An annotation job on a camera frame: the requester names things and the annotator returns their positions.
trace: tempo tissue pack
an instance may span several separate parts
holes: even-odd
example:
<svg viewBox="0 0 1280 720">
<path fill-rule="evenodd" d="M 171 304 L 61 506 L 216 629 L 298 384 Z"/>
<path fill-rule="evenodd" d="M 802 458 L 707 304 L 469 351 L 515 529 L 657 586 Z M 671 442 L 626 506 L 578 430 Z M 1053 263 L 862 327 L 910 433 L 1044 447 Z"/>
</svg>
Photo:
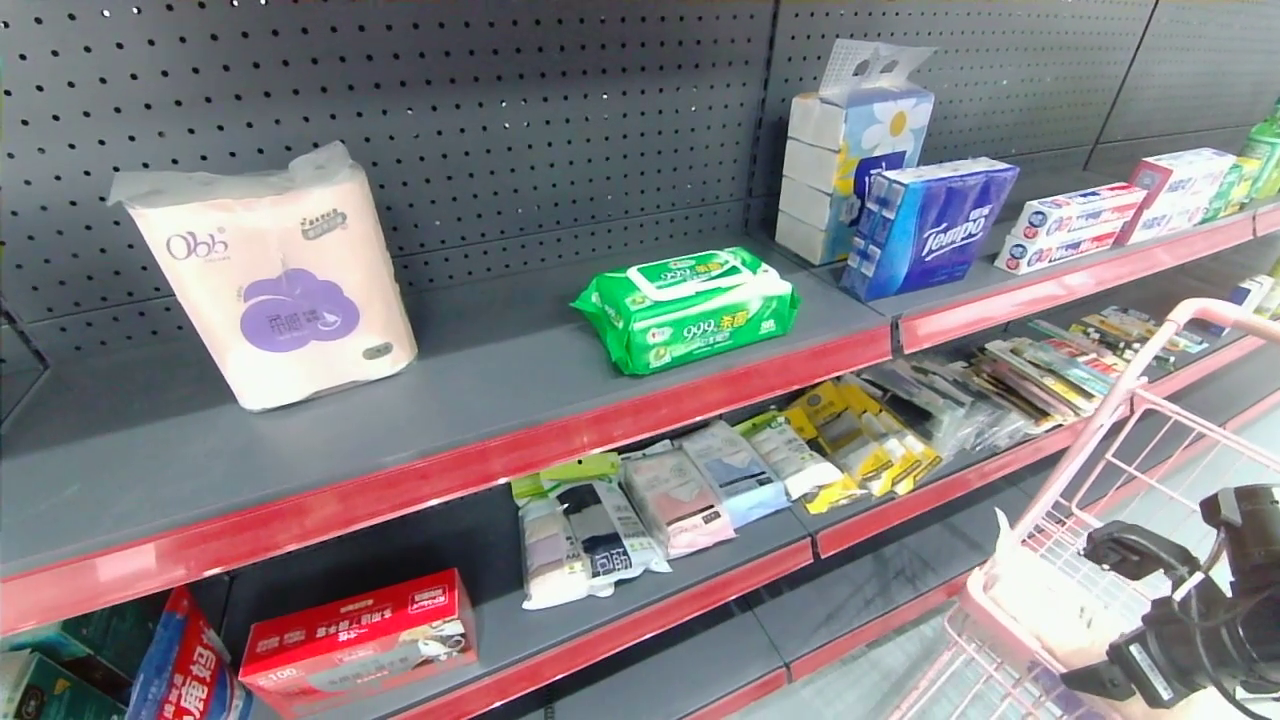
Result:
<svg viewBox="0 0 1280 720">
<path fill-rule="evenodd" d="M 914 168 L 933 94 L 908 74 L 933 53 L 837 40 L 818 92 L 791 101 L 774 240 L 815 265 L 849 255 L 879 170 Z"/>
<path fill-rule="evenodd" d="M 867 302 L 963 279 L 1015 179 L 988 158 L 873 176 L 840 287 Z"/>
</svg>

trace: pink package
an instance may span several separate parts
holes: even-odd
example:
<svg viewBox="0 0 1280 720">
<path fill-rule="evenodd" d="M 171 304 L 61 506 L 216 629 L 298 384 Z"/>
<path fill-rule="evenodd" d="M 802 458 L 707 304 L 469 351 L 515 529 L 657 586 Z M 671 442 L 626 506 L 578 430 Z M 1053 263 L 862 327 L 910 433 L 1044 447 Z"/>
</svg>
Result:
<svg viewBox="0 0 1280 720">
<path fill-rule="evenodd" d="M 719 496 L 682 450 L 627 460 L 623 488 L 668 559 L 737 537 Z"/>
<path fill-rule="evenodd" d="M 247 410 L 417 355 L 369 179 L 340 142 L 276 173 L 116 173 L 123 202 Z"/>
</svg>

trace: green box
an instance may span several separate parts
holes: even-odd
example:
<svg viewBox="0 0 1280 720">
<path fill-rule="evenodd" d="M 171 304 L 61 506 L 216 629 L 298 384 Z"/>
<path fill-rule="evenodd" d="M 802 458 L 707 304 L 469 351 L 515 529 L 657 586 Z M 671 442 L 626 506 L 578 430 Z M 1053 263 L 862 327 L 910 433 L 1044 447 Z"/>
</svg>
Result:
<svg viewBox="0 0 1280 720">
<path fill-rule="evenodd" d="M 124 706 L 31 650 L 0 653 L 0 720 L 123 720 Z"/>
<path fill-rule="evenodd" d="M 800 299 L 741 247 L 602 273 L 581 310 L 623 373 L 646 375 L 791 331 Z"/>
<path fill-rule="evenodd" d="M 3 650 L 35 650 L 110 697 L 127 701 L 164 610 L 145 597 L 0 639 Z"/>
</svg>

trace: light blue package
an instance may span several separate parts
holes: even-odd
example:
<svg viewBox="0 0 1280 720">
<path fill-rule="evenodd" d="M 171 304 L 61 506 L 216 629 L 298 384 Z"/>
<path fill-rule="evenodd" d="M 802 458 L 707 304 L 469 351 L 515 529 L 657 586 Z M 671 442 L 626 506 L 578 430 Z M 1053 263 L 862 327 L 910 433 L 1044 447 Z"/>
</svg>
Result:
<svg viewBox="0 0 1280 720">
<path fill-rule="evenodd" d="M 836 41 L 820 90 L 791 101 L 781 245 L 814 264 L 849 255 L 868 178 L 920 159 L 934 97 L 908 76 L 932 53 Z"/>
<path fill-rule="evenodd" d="M 877 174 L 840 287 L 868 302 L 963 279 L 1016 179 L 988 158 Z"/>
<path fill-rule="evenodd" d="M 677 442 L 710 480 L 735 529 L 791 505 L 782 480 L 723 420 Z"/>
</svg>

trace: cart handle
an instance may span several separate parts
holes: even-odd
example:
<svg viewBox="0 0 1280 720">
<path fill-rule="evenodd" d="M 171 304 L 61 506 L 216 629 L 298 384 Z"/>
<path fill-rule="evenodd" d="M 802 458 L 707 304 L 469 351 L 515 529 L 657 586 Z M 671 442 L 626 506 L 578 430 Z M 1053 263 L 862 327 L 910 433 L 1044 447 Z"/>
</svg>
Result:
<svg viewBox="0 0 1280 720">
<path fill-rule="evenodd" d="M 1224 328 L 1244 331 L 1268 342 L 1280 343 L 1280 323 L 1260 318 L 1244 307 L 1225 300 L 1207 300 L 1203 297 L 1183 300 L 1178 304 L 1178 307 L 1174 307 L 1174 311 L 1169 314 L 1166 320 L 1178 323 L 1179 329 L 1181 329 L 1192 318 L 1208 320 Z"/>
</svg>

